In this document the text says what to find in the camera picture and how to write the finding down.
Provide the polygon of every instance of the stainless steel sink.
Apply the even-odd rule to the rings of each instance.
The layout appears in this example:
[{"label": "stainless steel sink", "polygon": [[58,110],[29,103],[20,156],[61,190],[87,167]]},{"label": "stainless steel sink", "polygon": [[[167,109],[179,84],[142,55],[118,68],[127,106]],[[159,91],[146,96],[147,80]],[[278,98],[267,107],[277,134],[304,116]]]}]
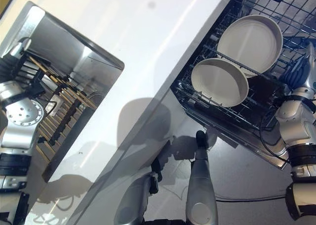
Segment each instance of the stainless steel sink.
[{"label": "stainless steel sink", "polygon": [[[124,64],[32,2],[25,5],[1,43],[0,56],[24,37],[32,40],[27,55],[40,59],[63,84],[71,86],[68,90],[60,87],[28,58],[21,61],[21,70],[15,77],[25,88],[37,81],[44,89],[35,97],[49,115],[39,124],[33,147],[48,163],[42,175],[47,182],[122,73]],[[58,102],[58,106],[50,111],[49,104],[53,102]]]},{"label": "stainless steel sink", "polygon": [[60,75],[69,75],[87,95],[103,97],[121,74],[124,64],[113,55],[32,2],[28,2],[0,45],[0,55],[23,37],[30,51],[46,59]]}]

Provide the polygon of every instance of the white plate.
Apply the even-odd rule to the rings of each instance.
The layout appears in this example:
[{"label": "white plate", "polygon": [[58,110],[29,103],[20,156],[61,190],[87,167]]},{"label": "white plate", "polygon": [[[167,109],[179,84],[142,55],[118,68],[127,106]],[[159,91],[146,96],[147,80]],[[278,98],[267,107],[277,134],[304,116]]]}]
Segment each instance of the white plate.
[{"label": "white plate", "polygon": [[209,58],[201,61],[194,67],[191,81],[196,91],[224,107],[238,105],[248,95],[246,76],[225,59]]},{"label": "white plate", "polygon": [[[225,30],[217,51],[263,73],[277,61],[282,46],[282,32],[276,22],[265,16],[249,15]],[[241,70],[248,78],[256,76],[245,68]]]}]

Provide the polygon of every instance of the dishwasher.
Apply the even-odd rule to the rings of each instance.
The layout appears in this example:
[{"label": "dishwasher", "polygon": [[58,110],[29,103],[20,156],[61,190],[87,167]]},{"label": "dishwasher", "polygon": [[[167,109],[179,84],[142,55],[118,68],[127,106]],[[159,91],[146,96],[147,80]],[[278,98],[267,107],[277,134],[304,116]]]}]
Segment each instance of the dishwasher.
[{"label": "dishwasher", "polygon": [[[274,20],[283,34],[283,47],[278,60],[260,74],[217,51],[223,32],[237,19],[247,15],[263,15]],[[241,144],[274,166],[283,169],[285,162],[270,154],[262,144],[283,159],[288,158],[279,133],[275,112],[291,88],[280,77],[306,53],[304,43],[316,43],[316,0],[230,0],[214,25],[205,35],[171,89],[186,114],[205,127]],[[224,58],[256,74],[248,78],[249,92],[241,104],[223,107],[212,97],[196,91],[191,72],[196,64],[208,58]]]}]

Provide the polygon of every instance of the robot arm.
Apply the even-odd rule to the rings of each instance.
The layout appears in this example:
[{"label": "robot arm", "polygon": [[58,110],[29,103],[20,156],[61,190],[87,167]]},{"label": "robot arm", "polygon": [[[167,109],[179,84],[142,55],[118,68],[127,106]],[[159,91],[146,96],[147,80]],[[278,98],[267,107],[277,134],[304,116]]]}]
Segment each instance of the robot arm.
[{"label": "robot arm", "polygon": [[[316,106],[311,99],[316,93],[316,53],[312,43],[300,60],[303,72],[294,83],[295,90],[287,96],[276,112],[280,134],[292,167],[293,183],[286,190],[286,204],[291,217],[316,215],[316,127],[313,114]],[[292,82],[295,71],[287,76]]]},{"label": "robot arm", "polygon": [[197,132],[195,161],[192,165],[186,203],[186,222],[182,220],[144,221],[148,197],[158,192],[153,173],[135,180],[126,190],[115,215],[115,225],[217,225],[217,205],[209,173],[207,137]]},{"label": "robot arm", "polygon": [[21,224],[26,217],[26,187],[34,135],[42,120],[43,107],[28,98],[14,81],[14,72],[31,39],[23,38],[0,58],[0,105],[8,119],[0,144],[0,225]]}]

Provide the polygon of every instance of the wire rack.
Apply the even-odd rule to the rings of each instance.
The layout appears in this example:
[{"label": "wire rack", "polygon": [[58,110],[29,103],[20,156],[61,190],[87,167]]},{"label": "wire rack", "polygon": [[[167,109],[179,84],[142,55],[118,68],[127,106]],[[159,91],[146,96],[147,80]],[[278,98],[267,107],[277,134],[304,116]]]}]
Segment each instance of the wire rack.
[{"label": "wire rack", "polygon": [[[217,44],[223,32],[237,19],[259,14],[274,20],[283,34],[283,49],[276,63],[264,74],[251,66],[245,66],[218,52]],[[215,24],[206,34],[194,54],[173,83],[171,89],[183,105],[195,102],[208,109],[217,118],[242,126],[249,131],[258,131],[263,115],[276,110],[278,99],[290,92],[290,88],[279,81],[279,77],[296,60],[305,54],[306,40],[316,43],[316,0],[231,0]],[[257,76],[248,79],[249,93],[246,100],[238,106],[225,108],[192,87],[191,72],[200,61],[220,57],[228,59]],[[266,130],[277,123],[274,114],[265,120]]]}]

